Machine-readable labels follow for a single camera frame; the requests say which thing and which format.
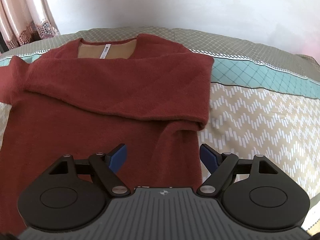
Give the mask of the dark red knit sweater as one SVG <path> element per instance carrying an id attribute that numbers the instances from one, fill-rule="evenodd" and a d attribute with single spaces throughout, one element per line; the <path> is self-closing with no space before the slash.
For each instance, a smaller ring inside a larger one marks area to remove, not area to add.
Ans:
<path id="1" fill-rule="evenodd" d="M 21 192 L 63 154 L 79 159 L 127 146 L 118 173 L 131 189 L 198 187 L 197 132 L 209 118 L 214 60 L 158 36 L 71 41 L 33 63 L 1 68 L 10 106 L 1 145 L 1 231 L 20 233 Z"/>

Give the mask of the pink lace curtain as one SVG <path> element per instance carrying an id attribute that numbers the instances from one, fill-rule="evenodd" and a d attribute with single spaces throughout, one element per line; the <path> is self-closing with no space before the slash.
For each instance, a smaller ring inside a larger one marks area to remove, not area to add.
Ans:
<path id="1" fill-rule="evenodd" d="M 47 0 L 1 0 L 1 36 L 8 49 L 59 34 Z"/>

